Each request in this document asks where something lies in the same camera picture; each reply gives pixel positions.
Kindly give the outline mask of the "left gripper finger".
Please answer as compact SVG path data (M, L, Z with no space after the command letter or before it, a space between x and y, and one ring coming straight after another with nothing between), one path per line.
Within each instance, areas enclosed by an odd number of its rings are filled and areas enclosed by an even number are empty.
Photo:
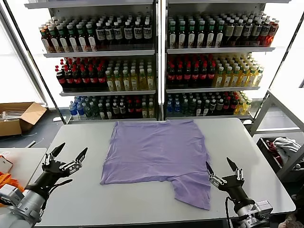
M55 147L52 152L45 154L45 159L42 162L42 165L49 165L51 161L53 161L61 152L65 143L60 144L59 146Z
M82 161L85 159L88 148L84 148L74 161L62 166L63 171L78 171L82 167Z

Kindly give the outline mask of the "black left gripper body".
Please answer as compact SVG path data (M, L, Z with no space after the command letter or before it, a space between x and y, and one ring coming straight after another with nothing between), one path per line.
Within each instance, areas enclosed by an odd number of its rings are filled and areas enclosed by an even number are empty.
M42 165L42 174L38 179L25 187L25 190L31 190L40 196L48 196L49 191L55 186L56 182L60 178L65 178L70 175L69 170L63 170L60 168L66 163L49 163L48 165Z

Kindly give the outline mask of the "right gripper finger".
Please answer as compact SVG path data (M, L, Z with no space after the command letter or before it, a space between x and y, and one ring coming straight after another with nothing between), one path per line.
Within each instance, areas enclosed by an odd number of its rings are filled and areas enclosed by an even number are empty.
M239 168L230 158L226 158L232 171L235 173L237 180L243 181L244 180L244 174L243 174L243 169Z
M216 187L219 188L221 185L225 185L226 181L217 175L214 174L214 171L212 170L210 164L206 162L207 171L209 174L209 181Z

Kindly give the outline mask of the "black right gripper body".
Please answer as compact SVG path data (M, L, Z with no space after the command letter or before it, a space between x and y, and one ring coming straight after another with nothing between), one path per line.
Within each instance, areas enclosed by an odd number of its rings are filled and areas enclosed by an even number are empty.
M225 191L229 194L234 203L234 208L242 208L247 205L253 205L253 200L247 196L242 186L244 180L237 180L236 175L230 175L222 178L226 181L224 184L220 184L218 189Z

